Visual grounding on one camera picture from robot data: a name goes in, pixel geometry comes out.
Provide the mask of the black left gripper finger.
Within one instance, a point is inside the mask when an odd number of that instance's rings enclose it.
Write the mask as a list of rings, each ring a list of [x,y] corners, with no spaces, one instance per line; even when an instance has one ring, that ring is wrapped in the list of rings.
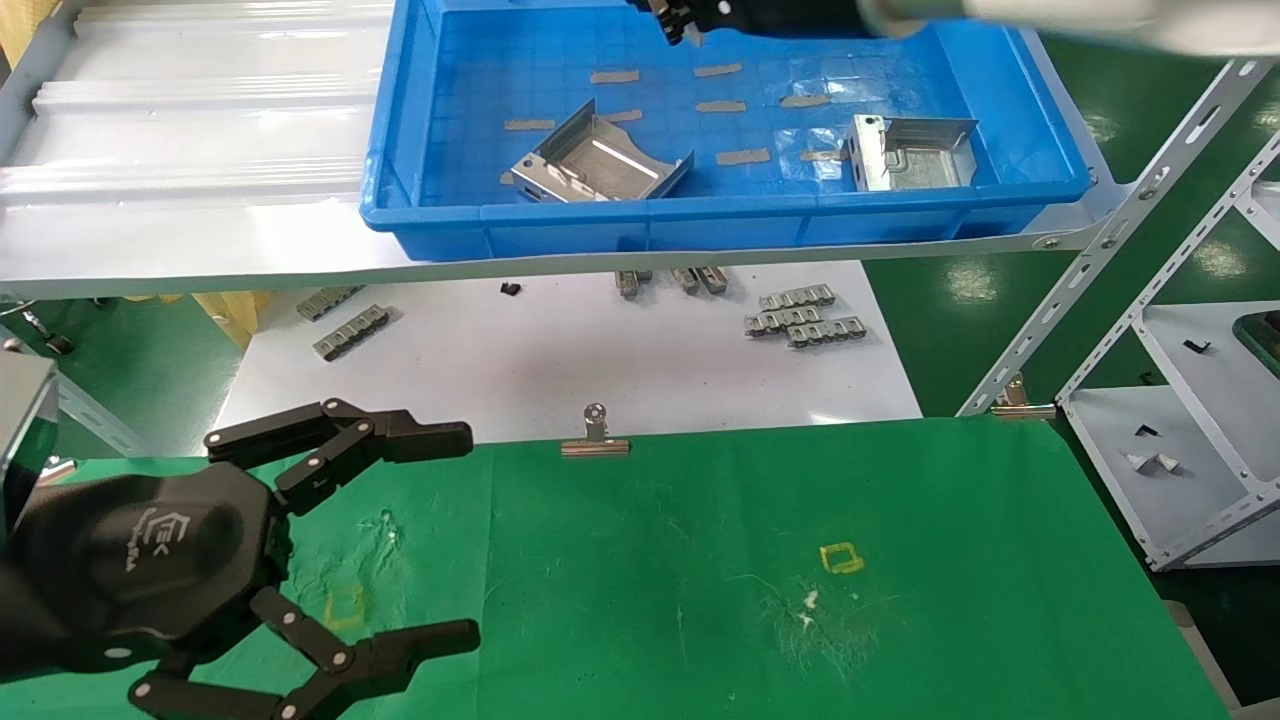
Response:
[[[346,644],[274,588],[257,592],[248,607],[314,665],[305,684],[271,694],[193,682],[196,662],[177,653],[132,685],[133,707],[152,719],[338,719],[360,701],[406,691],[421,664],[481,644],[472,619],[380,632]]]
[[[466,421],[421,424],[403,409],[366,411],[328,398],[214,430],[204,443],[211,462],[246,471],[297,457],[274,487],[278,503],[302,516],[375,462],[463,457],[474,434]]]

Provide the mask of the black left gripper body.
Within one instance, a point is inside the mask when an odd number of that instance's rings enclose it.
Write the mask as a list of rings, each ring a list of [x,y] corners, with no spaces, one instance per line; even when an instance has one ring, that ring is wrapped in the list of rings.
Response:
[[[10,670],[211,662],[259,628],[289,553],[273,491],[227,462],[38,488],[10,537]]]

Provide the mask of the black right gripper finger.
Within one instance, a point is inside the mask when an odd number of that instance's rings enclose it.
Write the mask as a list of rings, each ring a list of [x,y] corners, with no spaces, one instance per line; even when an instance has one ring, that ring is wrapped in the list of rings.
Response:
[[[653,15],[660,27],[666,42],[678,46],[689,42],[701,46],[704,32],[700,22],[713,18],[713,1],[628,1],[640,13]]]

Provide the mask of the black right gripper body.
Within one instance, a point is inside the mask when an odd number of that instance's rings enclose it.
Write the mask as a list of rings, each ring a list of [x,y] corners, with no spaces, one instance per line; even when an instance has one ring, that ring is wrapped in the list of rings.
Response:
[[[712,28],[767,38],[865,38],[856,1],[713,1]]]

